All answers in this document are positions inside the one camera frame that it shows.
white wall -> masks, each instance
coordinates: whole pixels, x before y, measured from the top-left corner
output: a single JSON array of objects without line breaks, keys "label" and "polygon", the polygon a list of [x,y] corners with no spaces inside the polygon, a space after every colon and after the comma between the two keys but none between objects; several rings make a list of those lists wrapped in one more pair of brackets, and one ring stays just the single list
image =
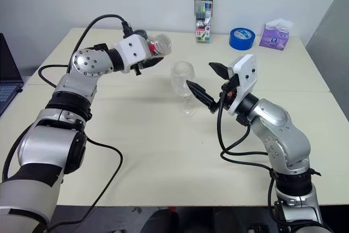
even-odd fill
[{"label": "white wall", "polygon": [[[306,44],[331,2],[214,0],[212,30],[228,33],[242,26],[260,34],[266,21],[283,17],[295,23],[293,34]],[[122,15],[134,28],[193,32],[193,5],[194,0],[0,0],[0,32],[24,71],[38,66],[70,28],[106,13]],[[109,19],[98,27],[119,23]]]}]

white table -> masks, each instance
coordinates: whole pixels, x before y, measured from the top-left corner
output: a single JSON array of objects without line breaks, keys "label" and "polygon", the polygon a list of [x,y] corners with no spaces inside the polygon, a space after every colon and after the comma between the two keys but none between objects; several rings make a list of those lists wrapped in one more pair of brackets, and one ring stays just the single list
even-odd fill
[{"label": "white table", "polygon": [[[72,30],[45,64],[63,62],[58,59],[61,57],[59,54],[70,53],[67,39],[73,41],[77,38],[76,31],[81,30]],[[112,32],[119,35],[118,31],[96,29],[91,32],[90,39],[96,39],[97,43],[103,42],[103,32],[107,43]],[[209,69],[207,62],[228,63],[230,51],[230,60],[240,52],[230,47],[226,49],[226,42],[219,43],[219,39],[225,41],[227,36],[214,35],[212,45],[202,45],[203,49],[212,55],[221,52],[224,59],[217,59],[218,56],[207,58],[204,52],[201,56],[199,53],[194,55],[193,50],[200,52],[200,49],[194,41],[191,42],[193,35],[168,35],[171,38],[176,35],[174,52],[170,58],[146,70],[143,76],[116,73],[105,76],[99,83],[91,108],[95,117],[88,122],[86,133],[93,140],[118,147],[124,154],[124,165],[98,205],[266,205],[268,172],[221,160],[216,137],[216,115],[213,116],[203,105],[198,104],[199,109],[194,116],[182,116],[178,111],[179,98],[173,94],[168,76],[167,67],[182,58],[178,42],[187,39],[183,41],[187,43],[183,50],[191,54],[188,58],[195,67],[198,81],[217,97],[223,80],[211,70],[206,70]],[[261,83],[255,88],[254,95],[288,109],[296,127],[311,142],[311,166],[322,173],[322,177],[313,176],[320,204],[349,204],[349,182],[346,179],[349,170],[346,134],[349,124],[299,39],[291,39],[284,53],[261,47],[253,47],[249,52],[252,51],[258,59],[265,58],[265,61],[258,60]],[[304,68],[309,71],[308,77],[299,72],[286,71],[285,78],[281,78],[280,67],[296,68],[296,63],[290,61],[292,51],[297,54],[294,57],[300,63],[300,71],[304,71]],[[267,61],[271,62],[271,58],[275,60],[270,65],[275,74],[279,75],[278,81],[269,78],[272,72],[268,72],[265,65]],[[59,78],[57,73],[47,72],[45,75],[53,81]],[[42,85],[41,80],[33,76],[25,90],[0,118],[1,166],[13,141],[44,108],[52,91],[50,86]],[[244,128],[225,113],[222,132],[228,144],[237,140],[244,133]],[[251,134],[239,146],[239,150],[263,150],[263,144]],[[269,164],[264,156],[251,156],[248,159]],[[110,150],[88,144],[82,167],[65,176],[58,204],[90,205],[114,172],[118,160],[117,155]],[[14,172],[17,169],[17,161],[13,161],[10,170]]]},{"label": "white table", "polygon": [[[77,40],[83,32],[83,28],[74,28],[55,48],[46,59],[46,64],[67,64]],[[148,32],[148,35],[156,35],[163,32]],[[205,78],[221,84],[219,77],[208,65],[209,62],[220,62],[228,65],[237,57],[247,53],[257,55],[259,80],[255,90],[271,91],[329,91],[323,78],[317,71],[310,56],[305,50],[299,38],[291,38],[284,51],[260,47],[259,39],[248,51],[239,51],[228,44],[228,35],[213,35],[210,44],[198,44],[192,33],[165,32],[172,40],[172,53],[151,70],[144,70],[143,77],[153,78],[154,75],[169,76],[170,67],[175,61],[186,60],[193,64],[198,81]],[[98,43],[106,43],[109,47],[122,40],[121,30],[92,29],[82,42],[81,47],[89,47]],[[45,75],[57,83],[65,73],[64,68],[47,69]],[[134,78],[133,74],[109,74],[99,80],[99,85],[123,85]],[[37,72],[29,80],[29,84],[42,84],[43,81]]]}]

tape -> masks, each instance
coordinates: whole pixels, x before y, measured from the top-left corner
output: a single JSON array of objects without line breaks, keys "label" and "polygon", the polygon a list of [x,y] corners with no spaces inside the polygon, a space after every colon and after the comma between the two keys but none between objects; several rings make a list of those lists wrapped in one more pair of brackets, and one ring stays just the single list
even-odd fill
[{"label": "tape", "polygon": [[238,27],[230,32],[229,45],[237,50],[247,50],[253,46],[255,33],[247,28]]}]

purple tissue box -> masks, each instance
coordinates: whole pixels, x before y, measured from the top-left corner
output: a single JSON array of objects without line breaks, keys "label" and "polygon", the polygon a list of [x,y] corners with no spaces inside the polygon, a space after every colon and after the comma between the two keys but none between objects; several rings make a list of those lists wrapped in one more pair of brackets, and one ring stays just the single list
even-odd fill
[{"label": "purple tissue box", "polygon": [[267,29],[264,27],[260,46],[271,49],[284,50],[290,34],[279,29]]}]

black cable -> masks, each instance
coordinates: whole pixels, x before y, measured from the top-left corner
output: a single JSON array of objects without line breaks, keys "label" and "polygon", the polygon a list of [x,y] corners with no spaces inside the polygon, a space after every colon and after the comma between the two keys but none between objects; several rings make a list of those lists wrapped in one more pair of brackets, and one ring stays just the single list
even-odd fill
[{"label": "black cable", "polygon": [[23,132],[22,134],[16,139],[16,141],[13,143],[9,153],[7,154],[5,163],[4,163],[4,168],[2,170],[2,182],[5,182],[5,180],[8,179],[8,174],[9,174],[9,168],[10,168],[10,164],[11,164],[11,160],[13,158],[13,155],[16,152],[16,149],[18,148],[19,143],[21,142],[22,138],[26,135],[26,133],[28,132],[29,128],[32,125],[29,125]]},{"label": "black cable", "polygon": [[[43,67],[41,67],[39,69],[39,76],[41,77],[42,80],[44,80],[46,83],[48,83],[50,86],[52,87],[56,87],[55,84],[53,84],[51,81],[49,81],[47,78],[45,78],[42,74],[42,71],[46,68],[52,68],[52,67],[67,67],[68,65],[59,65],[59,64],[54,64],[54,65],[45,65]],[[111,182],[114,180],[115,176],[117,175],[118,171],[120,170],[121,168],[121,165],[122,165],[122,162],[123,162],[123,155],[121,153],[120,150],[118,150],[117,148],[114,148],[114,147],[111,147],[111,146],[108,146],[108,145],[105,145],[105,144],[102,144],[102,143],[98,143],[98,142],[95,142],[93,141],[92,139],[90,139],[88,136],[87,137],[87,141],[92,143],[92,144],[95,144],[97,146],[100,146],[100,147],[105,147],[105,148],[109,148],[111,150],[114,150],[116,151],[119,156],[120,156],[120,162],[119,162],[119,165],[116,169],[116,171],[114,172],[114,174],[112,175],[112,177],[110,178],[110,180],[108,181],[107,185],[104,187],[104,189],[102,190],[102,192],[99,194],[99,196],[96,198],[96,200],[93,202],[93,204],[90,206],[90,208],[88,209],[88,211],[85,213],[85,215],[79,219],[79,220],[67,220],[67,221],[61,221],[61,222],[57,222],[55,223],[54,225],[52,226],[49,226],[47,228],[47,232],[50,232],[52,231],[53,229],[55,229],[56,227],[58,226],[61,226],[61,225],[72,225],[72,224],[78,224],[78,223],[81,223],[83,222],[87,217],[88,215],[91,213],[91,211],[93,210],[93,208],[96,206],[97,202],[100,200],[100,198],[103,196],[103,194],[106,192],[106,190],[108,189],[109,185],[111,184]]]},{"label": "black cable", "polygon": [[[237,140],[236,142],[231,144],[229,147],[227,147],[226,150],[229,151],[232,148],[234,148],[237,145],[239,145],[241,142],[243,142],[248,137],[248,135],[250,134],[250,131],[251,131],[251,124],[248,124],[246,133],[239,140]],[[267,156],[268,155],[267,152],[261,152],[261,151],[249,151],[249,152],[241,152],[241,153],[229,152],[228,154],[232,155],[232,156],[248,156],[248,155],[264,155],[264,156]]]},{"label": "black cable", "polygon": [[[115,17],[117,19],[120,19],[121,22],[122,22],[122,25],[125,29],[125,26],[127,25],[127,22],[119,15],[115,15],[115,14],[107,14],[107,15],[103,15],[103,16],[99,16],[99,17],[96,17],[94,20],[92,20],[92,22],[90,24],[88,24],[88,26],[86,27],[86,29],[84,30],[84,32],[82,33],[82,35],[80,36],[79,40],[77,41],[76,45],[75,45],[75,48],[72,52],[71,55],[73,55],[80,47],[83,39],[85,38],[86,34],[88,33],[88,31],[91,29],[91,27],[96,24],[99,20],[102,20],[102,19],[105,19],[105,18],[108,18],[108,17]],[[67,68],[67,73],[70,72],[70,64],[71,64],[71,59],[69,60],[69,64],[68,64],[68,68]]]},{"label": "black cable", "polygon": [[71,220],[71,221],[61,221],[61,222],[57,222],[56,224],[49,226],[49,227],[47,228],[47,232],[50,232],[50,231],[52,231],[53,229],[55,229],[56,227],[61,226],[61,225],[72,225],[72,224],[78,224],[78,223],[83,222],[83,221],[88,217],[88,215],[90,214],[90,212],[92,211],[92,209],[96,206],[97,202],[100,200],[100,198],[103,196],[103,194],[106,192],[107,188],[109,187],[109,185],[111,184],[111,182],[114,180],[115,176],[117,175],[118,171],[119,171],[120,168],[121,168],[121,165],[122,165],[122,162],[123,162],[123,155],[122,155],[122,153],[121,153],[120,150],[118,150],[117,148],[114,148],[114,147],[111,147],[111,146],[102,144],[102,143],[95,142],[95,141],[93,141],[92,139],[90,139],[89,137],[87,137],[87,141],[90,142],[90,143],[92,143],[92,144],[95,144],[95,145],[97,145],[97,146],[109,148],[109,149],[111,149],[111,150],[116,151],[116,152],[119,154],[119,156],[120,156],[119,165],[118,165],[117,169],[115,170],[114,174],[111,176],[111,178],[110,178],[110,180],[108,181],[107,185],[104,187],[104,189],[102,190],[102,192],[99,194],[99,196],[96,198],[96,200],[93,202],[93,204],[91,205],[91,207],[88,209],[88,211],[85,213],[85,215],[83,215],[83,217],[82,217],[81,219],[79,219],[79,220]]},{"label": "black cable", "polygon": [[326,227],[325,225],[316,222],[314,220],[295,220],[292,222],[286,222],[286,221],[282,221],[280,219],[278,219],[274,213],[273,213],[273,209],[272,209],[272,190],[273,190],[273,185],[274,185],[274,181],[275,179],[272,177],[270,184],[269,184],[269,189],[268,189],[268,211],[269,211],[269,215],[271,216],[272,220],[274,220],[278,225],[282,225],[282,226],[319,226],[322,228],[326,228],[327,230],[329,230],[330,232],[333,233],[333,231]]},{"label": "black cable", "polygon": [[[224,157],[224,154],[229,154],[229,155],[233,155],[233,152],[229,152],[226,147],[224,146],[223,143],[223,139],[222,139],[222,132],[221,132],[221,119],[222,119],[222,112],[223,112],[223,105],[224,105],[224,100],[225,100],[225,96],[226,96],[226,90],[222,91],[221,94],[221,99],[220,99],[220,103],[219,103],[219,109],[218,109],[218,116],[217,116],[217,135],[218,135],[218,141],[219,141],[219,145],[222,148],[222,152],[220,153],[220,157],[228,162],[232,162],[235,164],[241,164],[241,165],[249,165],[249,166],[259,166],[261,168],[264,168],[266,170],[268,170],[269,172],[271,171],[271,168],[263,165],[263,164],[259,164],[259,163],[252,163],[252,162],[244,162],[244,161],[237,161],[237,160],[233,160],[233,159],[229,159]],[[245,135],[239,139],[237,142],[235,142],[234,144],[232,144],[230,146],[230,148],[233,148],[235,146],[237,146],[239,143],[241,143],[250,133],[250,129],[248,126],[248,130],[246,131]]]},{"label": "black cable", "polygon": [[326,228],[327,230],[329,230],[331,233],[334,233],[333,229],[331,229],[331,227],[330,227],[327,223],[325,223],[324,221],[322,221],[322,224],[325,226],[325,228]]},{"label": "black cable", "polygon": [[57,86],[52,83],[50,80],[48,80],[47,78],[45,78],[43,76],[43,70],[46,69],[46,68],[66,68],[68,65],[59,65],[59,64],[53,64],[53,65],[44,65],[42,66],[41,68],[39,68],[38,70],[38,74],[39,74],[39,77],[44,80],[47,84],[49,84],[51,87],[54,87],[56,88]]}]

